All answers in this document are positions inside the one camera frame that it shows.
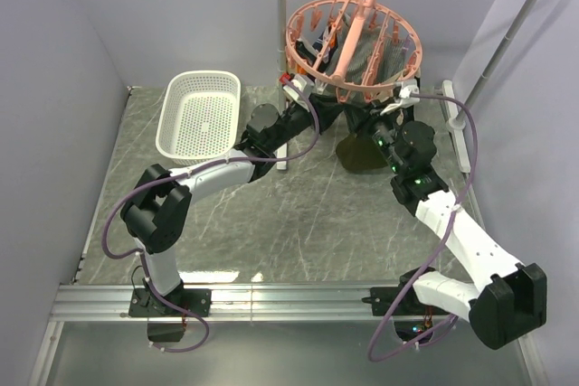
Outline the olive green underwear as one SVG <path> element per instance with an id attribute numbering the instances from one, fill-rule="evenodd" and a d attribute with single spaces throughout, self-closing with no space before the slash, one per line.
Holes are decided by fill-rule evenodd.
<path id="1" fill-rule="evenodd" d="M 339 163 L 349 173 L 364 173 L 388 166 L 382 152 L 371 137 L 351 133 L 336 146 Z"/>

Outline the pink round clip hanger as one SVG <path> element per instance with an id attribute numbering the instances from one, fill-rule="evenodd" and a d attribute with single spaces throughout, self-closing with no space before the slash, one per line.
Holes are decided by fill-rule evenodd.
<path id="1" fill-rule="evenodd" d="M 384 102 L 385 113 L 419 101 L 422 42 L 378 0 L 314 0 L 284 30 L 287 69 L 337 102 Z"/>

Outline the black underwear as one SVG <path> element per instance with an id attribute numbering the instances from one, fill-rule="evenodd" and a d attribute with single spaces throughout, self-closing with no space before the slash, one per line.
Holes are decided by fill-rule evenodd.
<path id="1" fill-rule="evenodd" d="M 406 121 L 413 120 L 414 106 L 419 99 L 414 96 L 420 92 L 421 71 L 418 70 L 408 80 L 398 80 L 394 87 L 394 122 L 401 127 Z"/>

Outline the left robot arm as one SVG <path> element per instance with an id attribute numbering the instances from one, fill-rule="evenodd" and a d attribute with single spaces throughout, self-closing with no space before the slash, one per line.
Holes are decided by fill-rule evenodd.
<path id="1" fill-rule="evenodd" d="M 195 165 L 196 174 L 176 180 L 183 168 L 168 171 L 151 165 L 138 186 L 162 180 L 163 183 L 139 192 L 121 209 L 120 217 L 128 233 L 143 251 L 145 286 L 150 305 L 161 315 L 173 315 L 185 303 L 184 283 L 176 265 L 175 244 L 185 227 L 190 205 L 229 187 L 248 184 L 266 175 L 274 166 L 271 159 L 282 145 L 308 127 L 327 130 L 343 111 L 333 99 L 313 94 L 309 97 L 316 117 L 297 102 L 283 112 L 266 103 L 254 108 L 241 135 L 229 152 L 230 162 L 217 159 Z"/>

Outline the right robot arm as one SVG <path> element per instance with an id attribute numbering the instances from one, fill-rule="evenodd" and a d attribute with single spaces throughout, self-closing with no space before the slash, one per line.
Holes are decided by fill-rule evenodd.
<path id="1" fill-rule="evenodd" d="M 435 325 L 429 316 L 439 309 L 449 323 L 467 321 L 488 348 L 497 350 L 546 323 L 547 277 L 536 263 L 524 264 L 494 241 L 463 208 L 465 192 L 454 194 L 435 172 L 434 130 L 414 118 L 410 108 L 372 106 L 356 127 L 355 136 L 371 143 L 394 176 L 396 200 L 440 239 L 470 277 L 465 283 L 432 267 L 433 253 L 419 268 L 400 277 L 391 298 L 380 287 L 371 289 L 367 303 L 373 313 L 421 313 L 420 325 L 403 332 L 406 342 L 431 342 Z"/>

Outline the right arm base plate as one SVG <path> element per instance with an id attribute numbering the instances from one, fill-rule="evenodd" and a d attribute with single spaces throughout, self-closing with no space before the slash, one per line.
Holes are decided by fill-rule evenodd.
<path id="1" fill-rule="evenodd" d="M 371 287 L 369 296 L 363 297 L 362 302 L 371 306 L 373 316 L 384 316 L 402 289 L 402 287 Z M 434 308 L 419 302 L 414 290 L 411 288 L 395 308 L 394 315 L 417 316 L 434 312 Z"/>

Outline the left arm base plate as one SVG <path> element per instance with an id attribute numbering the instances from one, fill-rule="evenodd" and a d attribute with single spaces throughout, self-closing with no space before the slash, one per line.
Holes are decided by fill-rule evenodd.
<path id="1" fill-rule="evenodd" d="M 211 295 L 212 292 L 208 288 L 186 288 L 182 289 L 179 294 L 167 296 L 166 299 L 201 317 L 207 317 L 211 306 Z M 177 317 L 182 314 L 181 311 L 160 302 L 148 288 L 136 288 L 132 293 L 128 309 L 129 317 Z"/>

